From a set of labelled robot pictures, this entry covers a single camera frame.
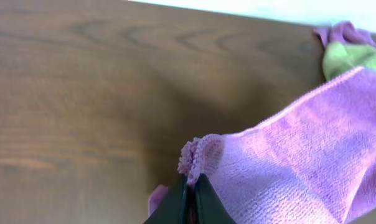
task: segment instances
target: cloth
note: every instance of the cloth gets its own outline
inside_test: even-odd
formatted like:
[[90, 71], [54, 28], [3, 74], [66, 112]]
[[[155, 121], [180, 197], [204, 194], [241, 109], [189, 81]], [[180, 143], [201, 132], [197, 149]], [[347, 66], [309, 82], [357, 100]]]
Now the cloth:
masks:
[[369, 45], [376, 49], [376, 43], [370, 33], [363, 29], [356, 29], [351, 22], [344, 21], [334, 27], [319, 27], [314, 29], [319, 35], [321, 42], [326, 47], [333, 41], [342, 44], [361, 44]]
[[237, 224], [347, 223], [376, 208], [376, 71], [357, 67], [254, 128], [188, 142]]
[[370, 45], [342, 44], [333, 41], [327, 45], [322, 59], [322, 69], [326, 80], [362, 65], [376, 70], [376, 49]]

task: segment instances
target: folded fabric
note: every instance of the folded fabric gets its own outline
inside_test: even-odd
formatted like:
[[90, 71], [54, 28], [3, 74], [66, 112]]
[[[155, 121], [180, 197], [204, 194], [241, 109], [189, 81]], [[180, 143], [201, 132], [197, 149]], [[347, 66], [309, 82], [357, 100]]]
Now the folded fabric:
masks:
[[334, 27], [319, 27], [314, 29], [314, 32], [319, 35], [324, 47], [333, 41], [338, 41], [342, 44], [362, 44], [376, 48], [370, 33], [356, 29], [349, 21], [341, 22]]
[[206, 174], [237, 224], [356, 219], [376, 207], [376, 71], [357, 67], [241, 133], [195, 138], [178, 171], [189, 184]]
[[356, 67], [364, 66], [376, 70], [376, 49], [370, 45], [342, 44], [338, 41], [327, 45], [322, 59], [326, 80]]

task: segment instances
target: crumpled purple cloth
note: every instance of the crumpled purple cloth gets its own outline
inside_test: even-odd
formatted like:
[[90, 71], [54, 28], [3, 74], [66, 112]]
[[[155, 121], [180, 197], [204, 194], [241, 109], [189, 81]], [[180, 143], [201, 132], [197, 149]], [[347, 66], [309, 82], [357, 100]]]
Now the crumpled purple cloth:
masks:
[[376, 43], [367, 30], [356, 29], [349, 21], [340, 22], [333, 27], [315, 28], [314, 32], [321, 38], [321, 42], [326, 47], [333, 41], [342, 44], [363, 44], [376, 48]]
[[178, 170], [191, 185], [206, 174], [237, 224], [355, 220], [376, 208], [376, 71], [348, 71], [254, 128], [195, 138]]

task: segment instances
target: brown wooden table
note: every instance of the brown wooden table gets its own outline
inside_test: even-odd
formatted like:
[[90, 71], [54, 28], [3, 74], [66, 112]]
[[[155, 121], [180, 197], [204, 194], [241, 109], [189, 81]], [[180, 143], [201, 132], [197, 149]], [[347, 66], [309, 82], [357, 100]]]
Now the brown wooden table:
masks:
[[142, 223], [195, 136], [322, 83], [312, 29], [117, 0], [0, 0], [0, 224]]

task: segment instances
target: wooden table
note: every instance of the wooden table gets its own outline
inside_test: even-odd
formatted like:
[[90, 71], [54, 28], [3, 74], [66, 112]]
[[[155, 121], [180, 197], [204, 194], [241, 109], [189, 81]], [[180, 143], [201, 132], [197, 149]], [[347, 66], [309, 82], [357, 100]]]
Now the wooden table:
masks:
[[0, 224], [142, 223], [186, 141], [322, 83], [312, 29], [117, 0], [0, 0]]

